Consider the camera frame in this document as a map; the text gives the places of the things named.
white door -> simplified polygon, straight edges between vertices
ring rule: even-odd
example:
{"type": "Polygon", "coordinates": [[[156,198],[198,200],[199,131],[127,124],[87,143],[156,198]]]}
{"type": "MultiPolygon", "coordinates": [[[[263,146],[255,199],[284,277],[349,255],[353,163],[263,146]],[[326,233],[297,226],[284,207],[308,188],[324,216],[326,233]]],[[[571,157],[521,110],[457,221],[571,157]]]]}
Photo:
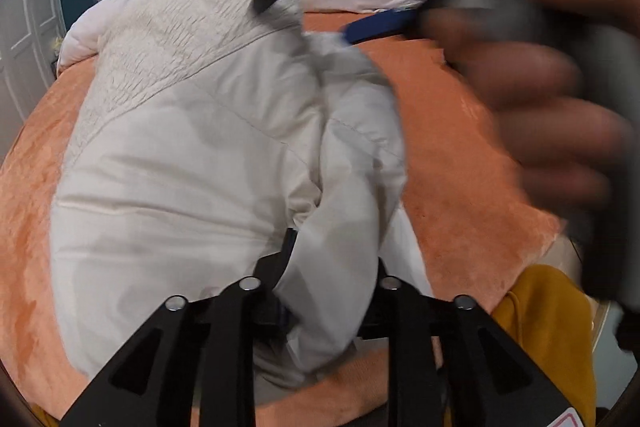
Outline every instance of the white door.
{"type": "Polygon", "coordinates": [[[4,64],[0,57],[0,164],[22,127],[22,117],[9,89],[9,76],[4,64]]]}
{"type": "Polygon", "coordinates": [[[53,76],[42,67],[44,60],[33,31],[28,1],[0,0],[0,55],[6,84],[23,120],[44,96],[50,83],[47,79],[53,76]]]}
{"type": "Polygon", "coordinates": [[[55,80],[51,63],[56,59],[56,40],[61,36],[54,0],[28,0],[31,23],[42,52],[42,68],[50,86],[55,80]]]}

orange bed sheet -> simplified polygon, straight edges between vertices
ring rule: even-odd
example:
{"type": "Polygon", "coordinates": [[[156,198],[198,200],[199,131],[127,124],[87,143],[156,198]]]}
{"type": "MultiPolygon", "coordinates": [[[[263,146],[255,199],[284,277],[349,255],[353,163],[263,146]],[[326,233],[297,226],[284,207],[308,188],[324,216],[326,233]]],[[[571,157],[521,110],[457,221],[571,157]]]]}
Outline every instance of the orange bed sheet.
{"type": "MultiPolygon", "coordinates": [[[[308,14],[305,25],[331,31],[358,17],[308,14]]],[[[428,41],[395,38],[360,48],[385,71],[399,97],[409,174],[403,199],[434,293],[444,299],[469,293],[494,308],[552,243],[558,222],[527,205],[512,162],[492,144],[489,114],[442,66],[441,51],[428,41]]],[[[27,400],[56,417],[87,382],[67,362],[55,322],[49,206],[94,68],[92,58],[61,74],[0,174],[0,358],[27,400]]],[[[386,354],[372,353],[258,411],[258,425],[294,425],[300,415],[314,418],[316,427],[341,425],[382,403],[385,377],[386,354]]]]}

yellow cloth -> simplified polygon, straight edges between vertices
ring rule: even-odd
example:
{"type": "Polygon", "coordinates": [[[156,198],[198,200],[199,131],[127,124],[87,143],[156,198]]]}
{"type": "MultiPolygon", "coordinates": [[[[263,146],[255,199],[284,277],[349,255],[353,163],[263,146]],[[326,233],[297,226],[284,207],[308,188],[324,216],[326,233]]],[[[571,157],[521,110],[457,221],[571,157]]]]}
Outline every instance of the yellow cloth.
{"type": "Polygon", "coordinates": [[[58,420],[49,415],[42,407],[32,405],[31,410],[44,427],[58,427],[58,420]]]}
{"type": "MultiPolygon", "coordinates": [[[[560,270],[530,266],[492,315],[567,397],[584,426],[594,427],[596,384],[591,358],[591,307],[586,296],[560,270]]],[[[353,360],[316,386],[258,408],[257,425],[335,427],[344,419],[368,412],[380,405],[376,397],[386,393],[388,362],[386,357],[380,357],[379,362],[374,373],[385,378],[372,378],[370,371],[362,371],[362,360],[353,360]],[[327,389],[328,400],[318,402],[323,386],[344,380],[352,383],[349,387],[353,394],[343,392],[339,401],[327,389]],[[365,401],[369,405],[365,410],[362,400],[356,399],[363,393],[371,395],[365,401]]],[[[44,411],[34,409],[44,425],[57,426],[44,411]]],[[[446,425],[450,425],[448,416],[446,425]]]]}
{"type": "Polygon", "coordinates": [[[566,396],[584,426],[593,427],[596,381],[587,297],[560,270],[534,265],[492,316],[566,396]]]}

warning label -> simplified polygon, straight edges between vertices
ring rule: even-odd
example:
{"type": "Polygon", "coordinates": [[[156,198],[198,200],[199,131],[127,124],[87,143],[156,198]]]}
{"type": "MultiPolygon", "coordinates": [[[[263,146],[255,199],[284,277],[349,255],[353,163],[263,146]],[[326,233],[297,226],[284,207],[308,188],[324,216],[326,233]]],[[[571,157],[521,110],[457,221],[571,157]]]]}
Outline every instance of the warning label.
{"type": "Polygon", "coordinates": [[[580,421],[578,413],[573,407],[569,407],[555,421],[551,422],[547,427],[584,427],[580,421]]]}

